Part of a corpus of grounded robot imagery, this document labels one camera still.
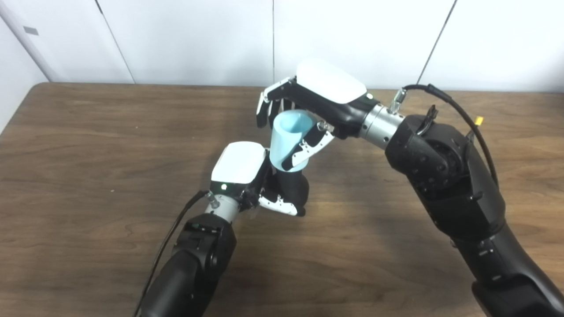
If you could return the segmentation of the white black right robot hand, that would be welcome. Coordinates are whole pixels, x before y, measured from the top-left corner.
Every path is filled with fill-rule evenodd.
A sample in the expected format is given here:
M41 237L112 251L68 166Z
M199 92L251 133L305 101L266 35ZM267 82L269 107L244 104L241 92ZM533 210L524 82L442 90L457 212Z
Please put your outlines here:
M273 131L270 160L283 171L299 171L334 138L357 138L377 101L365 85L320 59L302 61L295 76L264 89L256 125Z

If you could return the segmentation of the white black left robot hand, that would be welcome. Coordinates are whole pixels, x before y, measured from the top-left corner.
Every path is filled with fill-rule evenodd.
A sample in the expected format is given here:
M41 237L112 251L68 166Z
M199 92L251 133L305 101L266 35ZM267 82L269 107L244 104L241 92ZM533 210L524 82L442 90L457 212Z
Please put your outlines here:
M206 214L234 221L245 210L263 207L303 217L309 195L302 171L278 170L270 151L256 142L233 142L224 148L211 178Z

